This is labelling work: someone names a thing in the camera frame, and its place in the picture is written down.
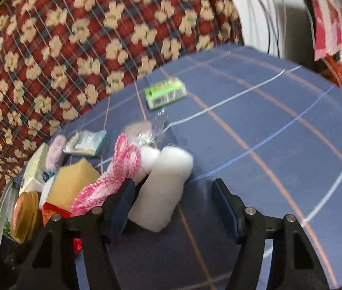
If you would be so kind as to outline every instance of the blue gripper pad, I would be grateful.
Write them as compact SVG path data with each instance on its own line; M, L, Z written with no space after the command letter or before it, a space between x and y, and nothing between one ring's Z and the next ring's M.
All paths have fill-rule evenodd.
M131 210L135 194L135 183L131 180L110 218L110 232L108 235L110 240L114 240L121 235L127 222L128 213Z
M235 243L246 236L243 211L245 204L239 196L232 195L222 179L215 179L211 186L211 196L225 227L226 235Z

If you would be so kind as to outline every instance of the pink fuzzy item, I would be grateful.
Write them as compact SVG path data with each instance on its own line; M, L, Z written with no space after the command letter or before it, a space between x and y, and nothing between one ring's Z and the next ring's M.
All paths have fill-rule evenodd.
M114 147L111 173L103 173L95 183L83 188L72 204L72 215L84 215L95 206L101 206L105 199L117 193L125 178L131 178L139 169L141 157L136 145L129 145L125 134L120 134Z
M63 149L66 145L66 137L63 135L58 135L52 141L48 154L46 156L46 170L47 171L57 171L58 168L62 166L65 154Z

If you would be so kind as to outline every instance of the orange stripe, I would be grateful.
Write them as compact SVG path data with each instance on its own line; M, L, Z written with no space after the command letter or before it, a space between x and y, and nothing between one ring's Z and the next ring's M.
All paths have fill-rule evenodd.
M192 97L198 105L200 105L203 109L207 109L208 106L203 103L197 97L196 95L189 93L189 96ZM224 130L226 130L235 140L238 144L240 144L245 150L249 149L249 146L246 144L246 142L239 137L220 117L218 117L212 110L207 110L207 113L222 127ZM255 162L265 171L265 173L269 176L269 178L273 181L273 183L276 185L282 196L286 198L289 205L293 208L294 212L297 215L297 218L302 221L304 220L304 214L300 210L300 208L297 206L297 204L294 202L292 197L290 196L289 192L285 189L285 187L282 185L280 180L275 176L275 174L269 169L269 167L263 162L263 160L254 152L250 151L249 154L251 157L255 160ZM315 245L315 248L318 250L321 260L324 262L327 271L331 277L331 280L335 287L337 287L337 281L335 278L335 275L333 273L332 267L328 261L328 258L324 252L324 250L321 247L321 244L319 243L315 232L312 230L311 226L309 224L306 224L304 228L307 230L309 237L312 239L313 244Z
M217 52L217 53L224 53L223 51L218 51L218 50L216 50L216 51L214 51L214 52ZM241 55L241 54L239 54L239 53L230 52L230 53L229 53L229 56L231 56L231 57L236 57L236 58L240 58L240 59L242 59L242 60L244 60L244 61L248 61L248 62L250 62L250 63L252 63L252 64L266 67L266 68L271 69L271 70L276 71L276 72L281 72L281 71L283 70L282 68L280 68L280 67L278 67L278 66L271 65L271 64L269 64L269 63L266 63L266 62L263 62L263 61L259 61L259 60L256 60L256 59L254 59L254 58L249 58L249 57L243 56L243 55ZM305 86L307 86L307 87L309 87L309 88L315 90L316 92L319 92L319 93L322 93L322 92L323 92L323 91L322 91L320 88L318 88L317 86L313 85L312 83L308 82L307 80L305 80L305 79L303 79L303 78L301 78L301 77L299 77L299 76L297 76L297 75L294 75L293 73L291 73L291 72L289 72L289 71L284 72L284 74L287 75L289 78L291 78L291 79L293 79L293 80L296 80L296 81L302 83L303 85L305 85Z
M140 95L139 95L139 90L137 89L137 85L136 85L136 82L135 82L135 88L136 88L136 94L137 94L137 99L139 100L139 104L140 104L140 109L141 109L141 113L143 114L143 118L145 120L147 120L147 117L146 117L146 114L145 114L145 111L144 111L144 108L143 108L143 104L141 102L141 98L140 98ZM210 281L211 280L211 276L208 272L208 269L207 269L207 266L206 266L206 263L204 262L204 259L203 259L203 256L201 254L201 252L199 251L199 248L197 246L197 243L195 242L195 238L190 230L190 227L187 223L187 219L182 211L182 208L180 207L180 205L178 204L177 205L177 209L179 211L179 214L180 214L180 218L182 220L182 223L183 223L183 226L184 226L184 229L186 230L186 233L187 233L187 236L191 242L191 245L194 249L194 252L195 252L195 255L199 261L199 264L200 266L202 267L202 270L203 270L203 273L205 275L205 277L207 278L207 281L209 282L209 285L210 285L210 289L211 290L217 290L217 288L215 287L215 285Z
M241 84L241 85L245 86L246 88L252 87L252 85L249 84L248 82L245 82L244 80L242 80L236 76L232 76L232 75L229 75L225 72L222 72L222 71L220 71L220 70L218 70L218 69L216 69L210 65L206 65L206 64L202 64L202 63L198 63L198 65L204 65L205 67L212 69L217 74L221 74L221 75L227 77L228 79L235 80L238 84ZM266 92L262 91L261 89L255 88L255 89L253 89L253 91L256 92L257 94L259 94L260 96L264 97L266 100L271 101L277 107L280 107L282 110L289 113L291 116L293 116L293 117L298 116L298 113L296 113L294 110L290 109L288 106L284 105L282 102L278 101L273 96L267 94ZM302 117L300 117L298 119L298 121L301 124L303 124L306 128L310 129L318 138L320 138L335 153L335 155L342 161L342 153L340 153L338 151L338 149L319 130L317 130L313 125L311 125L308 121L306 121Z
M190 227L187 223L187 219L182 211L182 208L180 207L180 205L178 204L177 205L177 210L179 211L179 214L180 214L180 218L183 222L183 226L187 232L187 235L190 239L190 242L191 242L191 245L193 246L194 248L194 251L195 251L195 254L196 254L196 257L199 261L199 264L200 266L202 267L202 270L203 270L203 273L204 275L206 276L207 280L211 280L211 276L210 276L210 273L208 272L208 269L207 269L207 266L206 266L206 263L204 262L204 259L202 257L202 254L200 253L199 251L199 248L197 247L197 243L195 242L195 239L194 239L194 236L190 230ZM210 289L211 290L216 290L216 287L214 286L214 284L212 282L209 282L210 283Z

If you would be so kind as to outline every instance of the white wire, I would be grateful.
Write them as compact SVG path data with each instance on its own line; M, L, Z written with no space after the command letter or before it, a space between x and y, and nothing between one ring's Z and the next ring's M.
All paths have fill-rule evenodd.
M280 53L280 26L278 24L278 9L277 9L277 4L275 0L272 0L273 2L273 7L274 7L274 13L276 13L276 28L277 28L277 56L281 59L282 53ZM269 0L266 0L266 3L268 4L268 8L270 9L270 2Z
M267 16L268 16L269 23L270 23L270 25L272 26L274 38L275 38L276 41L277 41L277 40L278 40L278 39L277 39L277 33L276 33L276 30L275 30L275 27L274 27L274 24L273 24L273 19L272 19L272 17L271 17L271 14L270 14L270 12L268 11L268 8L265 6L265 3L264 3L262 0L258 0L258 2L261 4L261 7L264 9L264 12L265 12L265 13L267 14Z
M309 10L308 6L305 4L305 10L307 11L308 17L309 17L309 22L311 23L311 30L312 30L312 43L313 43L313 49L316 51L316 46L315 46L315 34L314 34L314 27L313 27L313 20L312 20L312 15L311 11ZM342 90L342 81L340 80L340 77L336 74L336 72L333 70L333 68L330 66L330 64L325 60L325 58L321 58L321 60L325 63L325 65L330 69L334 77L336 77L340 89Z
M285 47L285 40L286 40L286 24L287 24L287 17L286 17L286 5L285 1L281 0L282 6L284 8L284 32L283 32L283 37L282 37L282 44Z

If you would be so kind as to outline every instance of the green package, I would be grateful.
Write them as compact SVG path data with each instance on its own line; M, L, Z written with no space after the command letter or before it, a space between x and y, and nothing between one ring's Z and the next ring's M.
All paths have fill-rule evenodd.
M147 87L144 92L150 110L168 105L187 96L186 86L177 77L171 77Z

